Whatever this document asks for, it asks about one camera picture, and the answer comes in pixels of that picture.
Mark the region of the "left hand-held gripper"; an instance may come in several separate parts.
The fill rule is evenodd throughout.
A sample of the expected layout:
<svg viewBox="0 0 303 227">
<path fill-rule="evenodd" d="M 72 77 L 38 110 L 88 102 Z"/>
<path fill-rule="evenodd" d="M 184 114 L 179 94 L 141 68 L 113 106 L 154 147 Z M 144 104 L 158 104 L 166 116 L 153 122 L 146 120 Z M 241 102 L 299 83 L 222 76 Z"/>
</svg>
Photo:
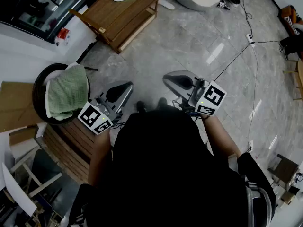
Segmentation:
<svg viewBox="0 0 303 227">
<path fill-rule="evenodd" d="M 107 84 L 101 95 L 84 105 L 78 119 L 94 134 L 99 135 L 118 124 L 122 118 L 122 107 L 132 92 L 131 81 Z"/>
</svg>

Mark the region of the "small dark wooden table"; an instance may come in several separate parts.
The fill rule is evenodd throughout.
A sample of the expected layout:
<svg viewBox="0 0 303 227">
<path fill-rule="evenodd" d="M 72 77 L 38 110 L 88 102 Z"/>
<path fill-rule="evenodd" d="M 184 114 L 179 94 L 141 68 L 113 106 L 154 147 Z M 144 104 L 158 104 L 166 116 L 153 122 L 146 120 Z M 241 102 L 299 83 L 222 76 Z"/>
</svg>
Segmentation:
<svg viewBox="0 0 303 227">
<path fill-rule="evenodd" d="M 278 179 L 277 183 L 288 191 L 299 170 L 299 165 L 281 154 L 277 154 L 276 157 L 280 158 L 277 166 L 274 169 L 269 167 L 267 170 Z"/>
</svg>

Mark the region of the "green white towel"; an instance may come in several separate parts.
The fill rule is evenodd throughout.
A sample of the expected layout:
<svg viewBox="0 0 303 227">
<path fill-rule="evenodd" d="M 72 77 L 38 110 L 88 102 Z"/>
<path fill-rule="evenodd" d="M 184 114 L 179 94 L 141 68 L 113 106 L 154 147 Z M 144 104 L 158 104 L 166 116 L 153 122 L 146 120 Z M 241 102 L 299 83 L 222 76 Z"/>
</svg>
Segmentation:
<svg viewBox="0 0 303 227">
<path fill-rule="evenodd" d="M 73 63 L 46 84 L 45 111 L 48 118 L 62 121 L 88 101 L 89 82 L 85 67 Z"/>
</svg>

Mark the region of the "person's left forearm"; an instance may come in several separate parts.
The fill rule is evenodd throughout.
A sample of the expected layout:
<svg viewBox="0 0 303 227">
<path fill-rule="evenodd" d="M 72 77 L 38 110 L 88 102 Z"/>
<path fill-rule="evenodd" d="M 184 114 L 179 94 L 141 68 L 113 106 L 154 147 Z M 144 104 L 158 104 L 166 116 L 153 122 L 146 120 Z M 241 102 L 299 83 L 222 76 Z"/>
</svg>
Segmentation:
<svg viewBox="0 0 303 227">
<path fill-rule="evenodd" d="M 112 168 L 110 130 L 95 136 L 90 159 L 88 184 L 99 187 L 109 177 Z"/>
</svg>

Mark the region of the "person's right black shoe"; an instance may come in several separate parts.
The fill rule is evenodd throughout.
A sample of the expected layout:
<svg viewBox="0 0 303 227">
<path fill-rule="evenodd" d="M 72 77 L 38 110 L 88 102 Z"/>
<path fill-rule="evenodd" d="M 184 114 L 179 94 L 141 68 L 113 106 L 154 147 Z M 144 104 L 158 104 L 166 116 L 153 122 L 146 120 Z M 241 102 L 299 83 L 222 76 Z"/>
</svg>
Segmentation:
<svg viewBox="0 0 303 227">
<path fill-rule="evenodd" d="M 163 110 L 163 109 L 166 109 L 168 107 L 168 102 L 167 102 L 167 99 L 164 98 L 164 97 L 161 97 L 158 101 L 158 104 L 157 104 L 157 109 L 158 110 Z"/>
</svg>

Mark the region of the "light wooden stool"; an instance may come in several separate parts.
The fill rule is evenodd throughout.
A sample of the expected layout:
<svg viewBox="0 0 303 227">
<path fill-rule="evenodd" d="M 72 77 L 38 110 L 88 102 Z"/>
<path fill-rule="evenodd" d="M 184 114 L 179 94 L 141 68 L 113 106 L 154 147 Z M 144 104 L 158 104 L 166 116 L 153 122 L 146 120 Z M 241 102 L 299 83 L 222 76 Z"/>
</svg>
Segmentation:
<svg viewBox="0 0 303 227">
<path fill-rule="evenodd" d="M 299 89 L 300 98 L 294 98 L 294 101 L 303 101 L 303 61 L 301 59 L 298 60 L 288 60 L 288 62 L 295 62 L 295 70 L 284 70 L 283 73 L 294 73 Z"/>
</svg>

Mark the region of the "small cardboard box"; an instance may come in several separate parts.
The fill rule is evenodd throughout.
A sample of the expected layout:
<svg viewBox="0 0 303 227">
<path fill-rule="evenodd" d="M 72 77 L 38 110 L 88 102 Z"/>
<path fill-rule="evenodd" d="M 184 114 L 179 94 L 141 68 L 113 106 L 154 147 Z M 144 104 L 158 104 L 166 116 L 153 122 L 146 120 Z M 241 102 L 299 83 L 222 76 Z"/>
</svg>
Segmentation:
<svg viewBox="0 0 303 227">
<path fill-rule="evenodd" d="M 34 139 L 38 131 L 37 125 L 32 125 L 9 133 L 9 145 L 13 146 L 23 141 Z"/>
</svg>

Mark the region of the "large flat cardboard sheet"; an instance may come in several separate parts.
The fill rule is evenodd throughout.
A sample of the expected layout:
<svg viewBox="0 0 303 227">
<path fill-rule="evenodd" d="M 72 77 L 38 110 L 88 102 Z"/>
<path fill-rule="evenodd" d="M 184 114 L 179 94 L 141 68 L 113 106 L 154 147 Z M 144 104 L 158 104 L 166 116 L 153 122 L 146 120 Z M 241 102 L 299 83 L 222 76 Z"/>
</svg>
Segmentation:
<svg viewBox="0 0 303 227">
<path fill-rule="evenodd" d="M 43 122 L 34 109 L 32 90 L 32 83 L 2 82 L 0 133 Z"/>
</svg>

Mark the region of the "wooden slatted platform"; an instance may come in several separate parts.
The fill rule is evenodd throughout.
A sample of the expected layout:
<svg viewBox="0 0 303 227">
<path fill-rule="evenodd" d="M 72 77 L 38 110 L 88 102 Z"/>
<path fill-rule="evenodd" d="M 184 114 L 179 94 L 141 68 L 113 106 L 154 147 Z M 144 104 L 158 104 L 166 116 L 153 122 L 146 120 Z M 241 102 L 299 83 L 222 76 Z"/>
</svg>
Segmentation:
<svg viewBox="0 0 303 227">
<path fill-rule="evenodd" d="M 63 125 L 48 124 L 42 137 L 49 156 L 79 184 L 88 183 L 94 139 L 78 119 Z"/>
</svg>

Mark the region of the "brown wooden shoe rack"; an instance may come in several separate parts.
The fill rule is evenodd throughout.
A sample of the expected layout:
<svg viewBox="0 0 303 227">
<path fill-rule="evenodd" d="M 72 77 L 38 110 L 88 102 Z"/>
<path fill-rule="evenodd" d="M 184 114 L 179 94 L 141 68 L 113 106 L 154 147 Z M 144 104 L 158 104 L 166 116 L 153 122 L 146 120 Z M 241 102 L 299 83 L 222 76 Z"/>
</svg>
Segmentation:
<svg viewBox="0 0 303 227">
<path fill-rule="evenodd" d="M 117 53 L 157 16 L 159 0 L 97 0 L 83 14 L 70 9 L 96 36 Z"/>
</svg>

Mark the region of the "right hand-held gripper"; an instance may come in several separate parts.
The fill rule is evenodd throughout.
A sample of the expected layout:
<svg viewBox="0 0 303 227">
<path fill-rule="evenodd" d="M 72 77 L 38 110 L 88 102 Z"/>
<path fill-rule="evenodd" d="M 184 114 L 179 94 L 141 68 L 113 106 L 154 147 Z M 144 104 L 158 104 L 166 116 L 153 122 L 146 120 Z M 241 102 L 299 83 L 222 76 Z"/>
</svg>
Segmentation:
<svg viewBox="0 0 303 227">
<path fill-rule="evenodd" d="M 214 81 L 198 79 L 194 73 L 187 70 L 169 72 L 162 80 L 164 85 L 179 97 L 189 97 L 189 87 L 194 87 L 189 100 L 181 106 L 184 112 L 194 116 L 215 116 L 227 94 Z"/>
</svg>

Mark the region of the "red packet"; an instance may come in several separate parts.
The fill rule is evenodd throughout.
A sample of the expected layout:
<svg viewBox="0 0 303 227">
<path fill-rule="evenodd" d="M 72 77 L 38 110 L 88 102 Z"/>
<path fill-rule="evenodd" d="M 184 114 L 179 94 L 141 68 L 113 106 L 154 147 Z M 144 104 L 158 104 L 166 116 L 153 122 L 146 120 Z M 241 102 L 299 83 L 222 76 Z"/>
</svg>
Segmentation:
<svg viewBox="0 0 303 227">
<path fill-rule="evenodd" d="M 65 40 L 69 34 L 69 29 L 62 28 L 60 32 L 57 34 L 57 38 Z"/>
</svg>

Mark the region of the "orange chair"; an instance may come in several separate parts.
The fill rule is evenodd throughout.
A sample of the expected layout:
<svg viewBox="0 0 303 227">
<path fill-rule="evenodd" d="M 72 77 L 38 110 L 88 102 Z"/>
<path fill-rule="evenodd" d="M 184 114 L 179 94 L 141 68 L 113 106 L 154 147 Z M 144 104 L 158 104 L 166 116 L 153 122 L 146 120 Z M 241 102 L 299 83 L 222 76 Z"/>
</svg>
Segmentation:
<svg viewBox="0 0 303 227">
<path fill-rule="evenodd" d="M 291 35 L 303 34 L 303 18 L 292 5 L 282 8 L 280 17 Z"/>
</svg>

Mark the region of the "white wooden frame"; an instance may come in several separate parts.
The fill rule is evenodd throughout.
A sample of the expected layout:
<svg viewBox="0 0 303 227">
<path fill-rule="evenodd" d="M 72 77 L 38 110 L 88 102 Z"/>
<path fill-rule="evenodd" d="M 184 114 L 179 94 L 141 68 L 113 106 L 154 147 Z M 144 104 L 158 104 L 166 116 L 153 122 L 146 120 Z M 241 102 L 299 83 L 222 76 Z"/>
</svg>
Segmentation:
<svg viewBox="0 0 303 227">
<path fill-rule="evenodd" d="M 16 172 L 16 170 L 19 167 L 23 167 L 25 169 L 25 171 L 28 173 L 29 175 L 29 179 L 28 179 L 28 186 L 31 183 L 31 180 L 34 180 L 34 182 L 38 185 L 38 188 L 36 188 L 35 190 L 33 190 L 32 192 L 28 193 L 28 191 L 26 191 L 26 194 L 28 195 L 29 198 L 34 197 L 35 195 L 37 195 L 38 193 L 40 193 L 43 189 L 45 189 L 46 187 L 48 187 L 49 185 L 51 185 L 53 182 L 55 182 L 56 180 L 58 180 L 60 177 L 63 176 L 63 174 L 61 172 L 59 172 L 57 175 L 55 175 L 54 177 L 52 177 L 51 179 L 49 179 L 48 181 L 46 181 L 45 183 L 41 183 L 38 178 L 33 174 L 33 172 L 29 169 L 29 167 L 26 165 L 26 161 L 31 158 L 32 156 L 36 155 L 36 152 L 38 150 L 40 150 L 41 148 L 37 145 L 36 147 L 34 147 L 32 150 L 30 150 L 28 153 L 26 153 L 11 169 L 10 169 L 10 173 L 14 174 Z"/>
</svg>

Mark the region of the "person's right forearm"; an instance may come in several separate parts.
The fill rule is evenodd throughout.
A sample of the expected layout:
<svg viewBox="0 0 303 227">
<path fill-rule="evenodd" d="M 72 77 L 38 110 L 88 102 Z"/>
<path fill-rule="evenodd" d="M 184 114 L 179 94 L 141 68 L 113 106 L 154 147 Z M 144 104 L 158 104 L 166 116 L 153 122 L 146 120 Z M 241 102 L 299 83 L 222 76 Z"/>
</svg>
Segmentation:
<svg viewBox="0 0 303 227">
<path fill-rule="evenodd" d="M 214 156 L 227 159 L 229 156 L 235 155 L 239 158 L 241 156 L 239 148 L 219 119 L 206 114 L 201 114 L 201 118 Z"/>
</svg>

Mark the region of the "person's black clothing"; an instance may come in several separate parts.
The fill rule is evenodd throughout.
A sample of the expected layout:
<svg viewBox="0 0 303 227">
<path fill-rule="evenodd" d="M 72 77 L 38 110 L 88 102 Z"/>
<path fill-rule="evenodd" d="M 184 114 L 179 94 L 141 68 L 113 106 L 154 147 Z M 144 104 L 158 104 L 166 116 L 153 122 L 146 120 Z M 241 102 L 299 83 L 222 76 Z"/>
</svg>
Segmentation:
<svg viewBox="0 0 303 227">
<path fill-rule="evenodd" d="M 68 227 L 265 227 L 276 196 L 250 153 L 214 156 L 184 112 L 133 113 L 99 187 L 82 184 Z"/>
</svg>

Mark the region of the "white board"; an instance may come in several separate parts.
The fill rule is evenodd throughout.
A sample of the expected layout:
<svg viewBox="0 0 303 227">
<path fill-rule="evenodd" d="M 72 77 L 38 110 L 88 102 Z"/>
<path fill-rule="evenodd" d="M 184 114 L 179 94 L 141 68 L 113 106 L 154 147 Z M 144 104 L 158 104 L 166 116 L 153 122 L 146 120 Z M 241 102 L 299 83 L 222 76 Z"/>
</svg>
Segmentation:
<svg viewBox="0 0 303 227">
<path fill-rule="evenodd" d="M 30 217 L 33 215 L 37 206 L 21 189 L 16 180 L 11 175 L 4 163 L 2 163 L 2 171 L 4 176 L 5 186 L 13 200 L 20 206 L 20 208 Z"/>
</svg>

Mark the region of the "black woven basket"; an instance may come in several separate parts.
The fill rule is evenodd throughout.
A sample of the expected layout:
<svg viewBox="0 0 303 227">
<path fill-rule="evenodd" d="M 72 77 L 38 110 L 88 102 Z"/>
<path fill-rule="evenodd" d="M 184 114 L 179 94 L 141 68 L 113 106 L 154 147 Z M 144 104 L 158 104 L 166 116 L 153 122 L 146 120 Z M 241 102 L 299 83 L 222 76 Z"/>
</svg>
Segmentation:
<svg viewBox="0 0 303 227">
<path fill-rule="evenodd" d="M 66 68 L 68 68 L 67 64 L 62 63 L 54 63 L 46 67 L 36 78 L 33 90 L 32 90 L 32 101 L 33 107 L 37 113 L 37 115 L 46 123 L 52 125 L 62 125 L 71 122 L 73 119 L 77 118 L 82 108 L 75 110 L 72 112 L 71 117 L 57 120 L 53 117 L 48 118 L 46 115 L 45 108 L 45 95 L 46 95 L 46 78 L 50 76 L 54 72 L 58 72 L 61 74 Z"/>
</svg>

